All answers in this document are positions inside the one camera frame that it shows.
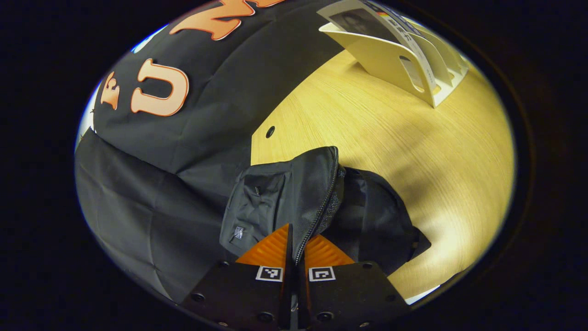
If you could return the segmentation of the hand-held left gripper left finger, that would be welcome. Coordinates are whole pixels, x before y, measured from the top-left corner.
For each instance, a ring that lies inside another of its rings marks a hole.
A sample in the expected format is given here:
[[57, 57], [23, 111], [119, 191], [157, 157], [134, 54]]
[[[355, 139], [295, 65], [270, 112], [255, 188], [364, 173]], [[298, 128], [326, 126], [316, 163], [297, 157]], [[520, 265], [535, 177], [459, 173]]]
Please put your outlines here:
[[292, 225], [286, 224], [234, 262], [212, 266], [182, 308], [221, 329], [289, 329], [292, 248]]

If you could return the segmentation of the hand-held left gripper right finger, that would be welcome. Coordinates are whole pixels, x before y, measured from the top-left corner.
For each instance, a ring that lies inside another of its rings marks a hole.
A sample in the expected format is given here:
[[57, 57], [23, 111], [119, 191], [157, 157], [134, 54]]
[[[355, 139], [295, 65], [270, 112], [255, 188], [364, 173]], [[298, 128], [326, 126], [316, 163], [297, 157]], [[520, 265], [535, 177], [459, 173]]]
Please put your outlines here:
[[386, 329], [409, 313], [376, 262], [355, 262], [323, 235], [307, 243], [298, 271], [298, 329]]

